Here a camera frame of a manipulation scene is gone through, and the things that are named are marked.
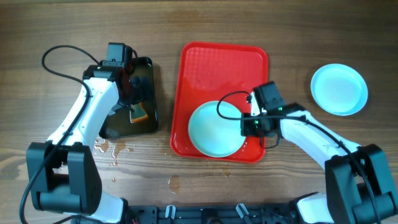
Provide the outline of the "orange green sponge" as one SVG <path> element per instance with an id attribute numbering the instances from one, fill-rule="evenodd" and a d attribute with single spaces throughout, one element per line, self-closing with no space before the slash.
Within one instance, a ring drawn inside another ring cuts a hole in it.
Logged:
<path id="1" fill-rule="evenodd" d="M 143 102 L 131 105 L 131 110 L 130 110 L 131 123 L 142 122 L 144 120 L 147 120 L 148 118 L 149 116 L 144 108 Z"/>

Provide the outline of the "light blue plate top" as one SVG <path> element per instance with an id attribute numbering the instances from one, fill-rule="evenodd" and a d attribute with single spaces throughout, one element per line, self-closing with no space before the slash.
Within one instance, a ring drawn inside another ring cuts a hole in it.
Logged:
<path id="1" fill-rule="evenodd" d="M 246 138 L 241 135 L 242 113 L 228 102 L 209 101 L 199 106 L 188 122 L 188 136 L 202 154 L 227 157 L 237 152 Z"/>

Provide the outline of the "light blue plate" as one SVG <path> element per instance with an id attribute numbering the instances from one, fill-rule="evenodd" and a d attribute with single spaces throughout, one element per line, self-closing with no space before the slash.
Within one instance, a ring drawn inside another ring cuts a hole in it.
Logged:
<path id="1" fill-rule="evenodd" d="M 228 102 L 209 101 L 199 106 L 188 122 L 188 136 L 202 154 L 227 157 L 237 152 L 246 138 L 241 135 L 242 113 Z"/>
<path id="2" fill-rule="evenodd" d="M 320 67 L 312 76 L 310 91 L 319 107 L 337 116 L 361 111 L 368 101 L 368 86 L 353 68 L 340 63 Z"/>

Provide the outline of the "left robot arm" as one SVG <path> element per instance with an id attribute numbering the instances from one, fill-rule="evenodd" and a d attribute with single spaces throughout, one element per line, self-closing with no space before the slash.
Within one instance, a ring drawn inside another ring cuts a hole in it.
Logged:
<path id="1" fill-rule="evenodd" d="M 103 190 L 92 152 L 97 137 L 121 138 L 157 128 L 153 71 L 92 65 L 81 84 L 58 129 L 28 147 L 24 198 L 36 210 L 65 213 L 76 222 L 136 223 L 127 200 Z"/>

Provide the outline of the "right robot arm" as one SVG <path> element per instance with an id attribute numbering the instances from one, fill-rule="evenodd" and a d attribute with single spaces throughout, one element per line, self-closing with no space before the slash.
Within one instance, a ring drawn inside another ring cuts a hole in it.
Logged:
<path id="1" fill-rule="evenodd" d="M 241 128 L 246 136 L 277 134 L 323 167 L 326 193 L 297 202 L 305 223 L 380 223 L 397 215 L 397 189 L 379 146 L 339 136 L 296 103 L 244 113 Z"/>

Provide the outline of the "black water tray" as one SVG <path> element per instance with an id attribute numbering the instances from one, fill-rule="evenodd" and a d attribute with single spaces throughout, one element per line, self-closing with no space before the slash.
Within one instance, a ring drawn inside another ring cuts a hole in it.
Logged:
<path id="1" fill-rule="evenodd" d="M 143 102 L 149 118 L 142 122 L 131 123 L 131 107 L 116 108 L 113 114 L 106 117 L 99 131 L 99 136 L 101 138 L 117 139 L 150 134 L 156 132 L 159 128 L 152 60 L 149 57 L 138 57 L 135 58 L 133 62 L 136 69 L 130 77 L 146 77 L 153 81 L 153 100 Z"/>

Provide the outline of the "red plastic tray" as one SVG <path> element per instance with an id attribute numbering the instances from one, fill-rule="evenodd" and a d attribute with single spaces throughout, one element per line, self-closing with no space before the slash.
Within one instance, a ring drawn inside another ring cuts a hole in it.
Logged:
<path id="1" fill-rule="evenodd" d="M 248 113 L 244 91 L 266 83 L 269 58 L 260 47 L 248 45 L 190 42 L 180 59 L 170 147 L 179 156 L 204 159 L 188 137 L 188 121 L 202 104 L 226 101 Z"/>

